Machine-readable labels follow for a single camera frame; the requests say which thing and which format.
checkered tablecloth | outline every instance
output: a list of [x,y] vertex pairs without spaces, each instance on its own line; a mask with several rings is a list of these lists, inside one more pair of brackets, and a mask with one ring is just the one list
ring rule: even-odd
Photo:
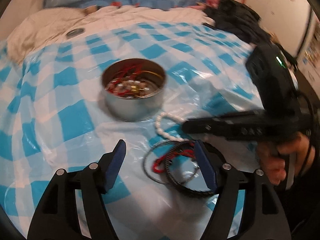
[[[248,44],[232,34],[165,22],[52,44],[29,55],[22,67],[7,59],[2,43],[0,203],[14,225],[27,235],[37,203],[57,169],[80,170],[124,139],[127,155],[114,188],[104,196],[119,238],[199,239],[216,197],[190,199],[143,174],[142,157],[161,138],[152,119],[122,122],[108,113],[100,75],[120,59],[153,60],[168,75],[163,111],[183,117],[217,115],[262,107],[244,66],[250,51]],[[179,127],[172,125],[164,123],[166,131],[176,135]],[[253,156],[250,144],[241,148],[231,143],[232,147]],[[156,151],[149,164],[163,153],[163,149]],[[188,169],[190,161],[180,162],[181,169]],[[206,188],[201,175],[189,186]],[[243,196],[241,192],[230,235],[237,231]],[[81,201],[77,204],[87,235]]]

black sleeve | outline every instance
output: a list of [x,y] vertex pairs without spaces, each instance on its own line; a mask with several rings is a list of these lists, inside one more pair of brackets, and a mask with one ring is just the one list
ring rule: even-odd
[[296,179],[291,189],[278,192],[291,231],[306,221],[320,202],[320,158],[319,158],[319,127],[314,131],[313,145],[316,150],[315,160],[300,179]]

black cable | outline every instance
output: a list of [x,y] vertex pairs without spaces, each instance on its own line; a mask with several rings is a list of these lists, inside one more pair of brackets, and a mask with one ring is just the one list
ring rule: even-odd
[[[215,147],[213,147],[209,143],[204,143],[205,147],[207,150],[213,154],[217,154],[223,162],[226,162],[222,153]],[[185,149],[193,149],[193,147],[190,145],[190,142],[181,142],[176,144],[171,150],[167,153],[166,159],[164,162],[165,166],[165,172],[167,175],[168,181],[173,185],[173,187],[178,190],[180,193],[183,195],[186,195],[188,197],[193,197],[193,198],[207,198],[215,195],[215,193],[212,190],[208,191],[197,191],[190,189],[188,187],[183,186],[180,182],[178,182],[172,175],[170,171],[170,165],[172,164],[172,155],[177,152],[177,151],[183,151]]]
[[305,101],[307,102],[308,104],[308,109],[309,109],[309,112],[310,112],[310,115],[311,115],[311,128],[310,128],[310,136],[309,136],[309,147],[308,147],[308,151],[307,151],[307,155],[303,161],[303,164],[301,166],[301,170],[299,171],[299,174],[298,174],[298,177],[297,178],[301,178],[302,176],[302,173],[307,165],[307,162],[308,162],[308,159],[310,157],[310,153],[311,153],[311,149],[312,149],[312,144],[313,144],[313,134],[314,134],[314,119],[315,119],[315,113],[313,111],[313,107],[312,107],[312,104],[309,100],[309,98],[307,97],[306,94],[304,94],[303,92],[301,91],[297,91],[298,93],[298,97],[303,97],[305,99]]

black handheld device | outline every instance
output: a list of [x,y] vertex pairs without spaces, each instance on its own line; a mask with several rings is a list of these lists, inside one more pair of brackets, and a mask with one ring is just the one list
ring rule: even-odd
[[[190,119],[182,125],[185,133],[211,133],[227,140],[272,141],[276,145],[294,139],[298,131],[312,128],[313,116],[301,112],[298,92],[276,45],[258,45],[249,56],[246,68],[264,110]],[[286,161],[287,177],[278,190],[289,189],[293,184],[296,155],[280,156],[276,147],[274,154]]]

bed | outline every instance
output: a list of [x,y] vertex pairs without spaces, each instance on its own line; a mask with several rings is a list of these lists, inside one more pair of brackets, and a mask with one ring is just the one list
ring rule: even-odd
[[[124,139],[127,155],[104,196],[119,238],[200,238],[217,196],[188,198],[145,176],[143,156],[162,140],[154,118],[114,118],[101,96],[100,76],[120,59],[146,58],[166,70],[165,112],[186,118],[262,108],[244,66],[252,46],[203,23],[214,24],[202,11],[187,7],[164,11],[115,4],[86,14],[83,8],[59,5],[26,16],[0,43],[0,204],[23,236],[57,169],[81,170]],[[67,39],[66,33],[76,28],[85,32]],[[170,120],[163,128],[188,136]],[[200,138],[236,168],[258,167],[254,143]],[[148,166],[165,151],[155,151]],[[191,165],[183,159],[178,167],[188,171]],[[201,173],[188,187],[206,189]],[[240,191],[229,236],[237,233],[243,202]],[[83,235],[90,236],[81,204],[79,193],[79,222]]]

